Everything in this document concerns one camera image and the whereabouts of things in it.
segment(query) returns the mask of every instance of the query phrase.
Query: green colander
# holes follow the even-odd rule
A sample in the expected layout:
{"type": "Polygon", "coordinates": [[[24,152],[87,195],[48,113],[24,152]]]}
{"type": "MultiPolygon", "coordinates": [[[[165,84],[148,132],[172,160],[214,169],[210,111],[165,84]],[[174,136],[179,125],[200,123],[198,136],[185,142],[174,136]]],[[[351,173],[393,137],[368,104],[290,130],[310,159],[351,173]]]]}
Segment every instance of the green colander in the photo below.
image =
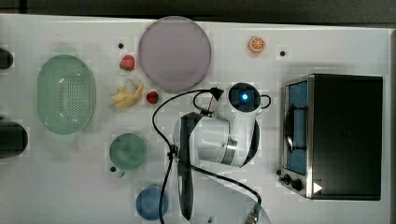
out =
{"type": "Polygon", "coordinates": [[[38,74],[37,114],[53,133],[81,130],[93,115],[95,96],[91,70],[74,56],[53,57],[38,74]]]}

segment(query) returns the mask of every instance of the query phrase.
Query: orange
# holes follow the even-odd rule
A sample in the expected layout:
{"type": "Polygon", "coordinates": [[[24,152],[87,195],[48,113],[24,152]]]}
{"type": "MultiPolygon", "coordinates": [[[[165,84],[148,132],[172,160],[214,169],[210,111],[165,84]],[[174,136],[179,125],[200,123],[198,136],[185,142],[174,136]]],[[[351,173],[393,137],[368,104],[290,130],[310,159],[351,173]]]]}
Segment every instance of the orange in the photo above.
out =
{"type": "Polygon", "coordinates": [[[253,53],[260,53],[265,48],[265,42],[263,39],[254,36],[249,40],[247,48],[253,53]]]}

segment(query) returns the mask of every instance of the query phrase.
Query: blue bowl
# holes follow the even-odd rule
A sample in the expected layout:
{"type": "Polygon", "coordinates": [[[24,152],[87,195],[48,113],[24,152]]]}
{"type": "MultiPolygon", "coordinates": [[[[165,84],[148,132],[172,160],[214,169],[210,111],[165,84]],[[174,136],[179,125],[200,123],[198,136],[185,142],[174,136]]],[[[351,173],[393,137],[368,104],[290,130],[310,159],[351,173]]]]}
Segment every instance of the blue bowl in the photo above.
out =
{"type": "MultiPolygon", "coordinates": [[[[139,193],[136,199],[136,210],[146,220],[160,218],[158,208],[160,206],[161,187],[148,187],[139,193]]],[[[168,196],[163,195],[163,215],[168,210],[168,196]]]]}

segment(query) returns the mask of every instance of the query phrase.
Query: toaster oven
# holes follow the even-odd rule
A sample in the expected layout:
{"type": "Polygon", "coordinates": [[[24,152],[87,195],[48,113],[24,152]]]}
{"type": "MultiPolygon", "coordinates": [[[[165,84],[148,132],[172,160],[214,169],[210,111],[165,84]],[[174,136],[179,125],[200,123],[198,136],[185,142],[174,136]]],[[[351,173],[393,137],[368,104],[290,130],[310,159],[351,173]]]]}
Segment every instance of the toaster oven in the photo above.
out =
{"type": "Polygon", "coordinates": [[[382,77],[312,74],[283,92],[281,184],[307,199],[379,200],[382,77]]]}

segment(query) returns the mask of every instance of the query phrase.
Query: white table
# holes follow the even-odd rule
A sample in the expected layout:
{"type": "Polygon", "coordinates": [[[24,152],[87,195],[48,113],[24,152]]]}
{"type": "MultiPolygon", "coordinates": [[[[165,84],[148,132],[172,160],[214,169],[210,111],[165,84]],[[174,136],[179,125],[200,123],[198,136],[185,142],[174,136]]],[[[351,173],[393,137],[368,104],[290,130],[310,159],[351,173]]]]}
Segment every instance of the white table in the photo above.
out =
{"type": "MultiPolygon", "coordinates": [[[[150,124],[156,107],[143,99],[126,111],[116,111],[111,106],[110,96],[126,78],[126,73],[119,69],[120,58],[127,52],[136,56],[139,38],[152,22],[0,15],[0,47],[15,56],[14,66],[0,71],[0,106],[10,119],[27,128],[29,134],[27,150],[19,157],[0,160],[1,224],[146,223],[134,210],[134,199],[144,187],[162,183],[167,165],[167,148],[150,124]],[[124,49],[118,49],[120,42],[124,49]],[[75,54],[85,62],[93,71],[97,86],[94,118],[72,136],[52,134],[36,114],[38,71],[46,60],[61,52],[75,54]],[[148,161],[139,171],[119,179],[109,172],[112,165],[108,147],[115,136],[126,132],[140,133],[148,141],[148,161]]],[[[257,117],[261,142],[254,160],[241,169],[208,163],[204,167],[218,173],[226,172],[225,175],[258,190],[262,206],[275,224],[388,223],[391,30],[198,23],[208,33],[213,57],[208,76],[195,89],[225,88],[232,82],[242,81],[253,83],[261,92],[273,97],[273,104],[257,117]],[[265,51],[258,56],[247,50],[247,42],[254,35],[263,37],[267,43],[265,51]],[[285,57],[279,56],[281,50],[287,52],[285,57]],[[286,80],[313,72],[383,76],[381,201],[308,201],[277,182],[281,87],[286,80]]],[[[138,66],[129,77],[145,84],[144,96],[157,90],[138,66]]],[[[163,100],[171,95],[159,91],[163,100]]],[[[177,119],[192,110],[191,97],[185,97],[159,114],[159,126],[167,137],[171,138],[177,119]]],[[[181,222],[176,181],[176,172],[173,172],[167,187],[171,207],[165,217],[166,223],[181,222]]],[[[220,197],[210,197],[207,201],[228,200],[220,197]]]]}

